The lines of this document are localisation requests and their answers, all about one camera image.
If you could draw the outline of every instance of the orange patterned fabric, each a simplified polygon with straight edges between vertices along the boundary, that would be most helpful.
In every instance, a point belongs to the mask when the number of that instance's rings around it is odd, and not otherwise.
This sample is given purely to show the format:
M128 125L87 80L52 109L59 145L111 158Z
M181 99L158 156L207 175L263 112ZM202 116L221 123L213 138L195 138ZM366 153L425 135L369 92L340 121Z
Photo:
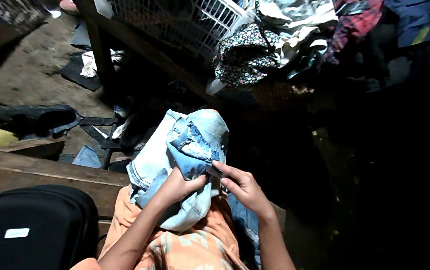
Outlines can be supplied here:
M120 239L141 212L137 205L130 203L129 192L130 187L127 186L118 194L113 221L98 260ZM242 269L246 268L239 259L238 243L233 233L226 195L212 198L207 216L187 231L173 233L156 229L147 246L154 250L162 247L171 269L230 269L223 254L228 255ZM152 259L145 252L135 269L149 269L152 266ZM95 259L89 258L75 265L72 270L101 268Z

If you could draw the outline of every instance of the black suitcase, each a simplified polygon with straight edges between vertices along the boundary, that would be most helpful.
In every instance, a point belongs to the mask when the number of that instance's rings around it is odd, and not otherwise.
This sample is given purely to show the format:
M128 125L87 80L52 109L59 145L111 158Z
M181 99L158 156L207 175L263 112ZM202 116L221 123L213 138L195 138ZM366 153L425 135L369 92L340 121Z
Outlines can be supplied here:
M98 211L63 185L0 193L0 269L66 270L95 257Z

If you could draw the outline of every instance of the person's left hand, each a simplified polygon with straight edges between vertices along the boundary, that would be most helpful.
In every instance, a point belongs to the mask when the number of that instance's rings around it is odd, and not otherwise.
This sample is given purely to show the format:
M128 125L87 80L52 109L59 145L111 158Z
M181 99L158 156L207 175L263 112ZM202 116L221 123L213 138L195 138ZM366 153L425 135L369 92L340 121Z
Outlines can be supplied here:
M205 182L205 175L192 181L185 181L180 169L174 168L151 201L161 203L164 207L169 207L204 186Z

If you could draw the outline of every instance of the person's right hand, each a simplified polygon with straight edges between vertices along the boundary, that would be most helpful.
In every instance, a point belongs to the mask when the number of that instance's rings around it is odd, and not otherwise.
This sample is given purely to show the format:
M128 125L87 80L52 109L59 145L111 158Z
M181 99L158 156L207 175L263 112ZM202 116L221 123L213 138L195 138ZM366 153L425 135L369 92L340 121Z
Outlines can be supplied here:
M268 220L275 218L275 210L251 173L235 169L218 161L213 161L212 164L219 171L230 175L238 182L237 185L228 178L220 179L222 185L226 187L243 206L254 212L259 219Z

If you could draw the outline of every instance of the red plaid cloth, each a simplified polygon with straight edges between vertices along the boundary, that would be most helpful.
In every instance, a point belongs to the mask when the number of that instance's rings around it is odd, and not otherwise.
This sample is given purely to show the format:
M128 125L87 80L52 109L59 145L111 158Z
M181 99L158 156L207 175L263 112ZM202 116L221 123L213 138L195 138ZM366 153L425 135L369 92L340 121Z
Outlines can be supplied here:
M333 0L335 10L345 3L355 3L359 0ZM338 65L341 52L347 44L356 45L365 38L382 17L383 0L365 0L368 10L361 14L339 16L334 35L328 40L328 49L324 54L324 61Z

